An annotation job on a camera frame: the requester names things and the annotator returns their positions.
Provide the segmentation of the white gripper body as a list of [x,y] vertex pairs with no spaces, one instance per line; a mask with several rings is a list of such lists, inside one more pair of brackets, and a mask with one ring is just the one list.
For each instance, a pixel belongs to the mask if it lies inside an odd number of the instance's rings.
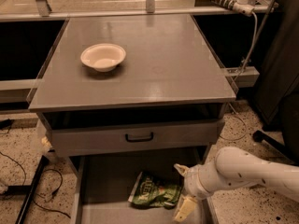
[[215,167],[212,163],[197,164],[188,169],[184,176],[184,188],[197,200],[204,200],[214,194]]

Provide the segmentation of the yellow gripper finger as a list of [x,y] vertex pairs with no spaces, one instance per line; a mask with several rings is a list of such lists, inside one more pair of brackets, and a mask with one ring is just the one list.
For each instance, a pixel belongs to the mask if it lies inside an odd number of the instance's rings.
[[181,165],[181,164],[178,164],[178,163],[176,163],[174,165],[174,168],[178,171],[178,173],[180,175],[186,175],[189,171],[189,168],[187,166]]
[[197,200],[190,195],[181,195],[178,199],[174,220],[176,222],[184,221],[188,215],[194,211],[197,205]]

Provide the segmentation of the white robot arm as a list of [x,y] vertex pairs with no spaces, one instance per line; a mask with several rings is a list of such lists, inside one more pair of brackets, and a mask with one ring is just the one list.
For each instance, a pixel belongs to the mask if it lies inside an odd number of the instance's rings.
[[299,202],[299,167],[260,159],[238,147],[221,148],[214,159],[187,167],[175,164],[184,178],[174,220],[183,222],[200,201],[219,190],[259,184]]

